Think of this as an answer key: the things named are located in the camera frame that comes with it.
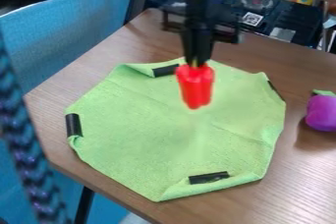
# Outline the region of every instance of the white label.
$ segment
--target white label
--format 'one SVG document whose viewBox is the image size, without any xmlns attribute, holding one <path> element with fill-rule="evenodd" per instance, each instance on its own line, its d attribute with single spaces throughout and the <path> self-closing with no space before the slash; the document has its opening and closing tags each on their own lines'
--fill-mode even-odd
<svg viewBox="0 0 336 224">
<path fill-rule="evenodd" d="M 251 12 L 247 12 L 243 16 L 243 24 L 253 26 L 253 27 L 257 27 L 259 25 L 259 23 L 262 21 L 262 19 L 263 19 L 263 16 L 260 16 L 258 14 L 254 14 L 254 13 L 251 13 Z"/>
</svg>

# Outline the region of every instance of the green towel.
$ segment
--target green towel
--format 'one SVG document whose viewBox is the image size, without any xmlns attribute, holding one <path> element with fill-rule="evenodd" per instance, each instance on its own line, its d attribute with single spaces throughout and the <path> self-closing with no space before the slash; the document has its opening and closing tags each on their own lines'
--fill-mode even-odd
<svg viewBox="0 0 336 224">
<path fill-rule="evenodd" d="M 81 118 L 83 137 L 69 137 L 80 159 L 153 201 L 261 179 L 283 130 L 286 104 L 266 74 L 209 61 L 213 101 L 194 111 L 182 102 L 175 76 L 152 71 L 182 62 L 118 66 L 66 111 Z M 222 171 L 231 177 L 189 182 Z"/>
</svg>

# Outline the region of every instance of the purple eggplant toy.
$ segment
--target purple eggplant toy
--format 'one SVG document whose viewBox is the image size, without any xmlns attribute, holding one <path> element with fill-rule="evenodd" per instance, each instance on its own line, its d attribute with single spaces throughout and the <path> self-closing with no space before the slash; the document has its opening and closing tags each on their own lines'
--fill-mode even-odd
<svg viewBox="0 0 336 224">
<path fill-rule="evenodd" d="M 336 132 L 336 94 L 314 90 L 308 103 L 306 123 L 318 131 Z"/>
</svg>

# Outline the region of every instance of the table leg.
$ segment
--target table leg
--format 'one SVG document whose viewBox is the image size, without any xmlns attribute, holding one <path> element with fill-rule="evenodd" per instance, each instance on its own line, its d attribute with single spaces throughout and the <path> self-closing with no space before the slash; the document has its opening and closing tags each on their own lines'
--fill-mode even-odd
<svg viewBox="0 0 336 224">
<path fill-rule="evenodd" d="M 82 191 L 79 208 L 76 214 L 75 224 L 85 224 L 87 222 L 93 198 L 94 198 L 94 191 L 92 191 L 87 187 L 84 187 Z"/>
</svg>

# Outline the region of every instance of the red pepper toy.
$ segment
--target red pepper toy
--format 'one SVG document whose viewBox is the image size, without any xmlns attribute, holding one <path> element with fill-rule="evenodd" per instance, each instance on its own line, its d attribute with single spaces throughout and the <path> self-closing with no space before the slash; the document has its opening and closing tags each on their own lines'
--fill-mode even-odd
<svg viewBox="0 0 336 224">
<path fill-rule="evenodd" d="M 188 64 L 177 68 L 176 76 L 180 84 L 183 100 L 191 109 L 198 109 L 211 101 L 214 72 L 206 64 L 191 67 Z"/>
</svg>

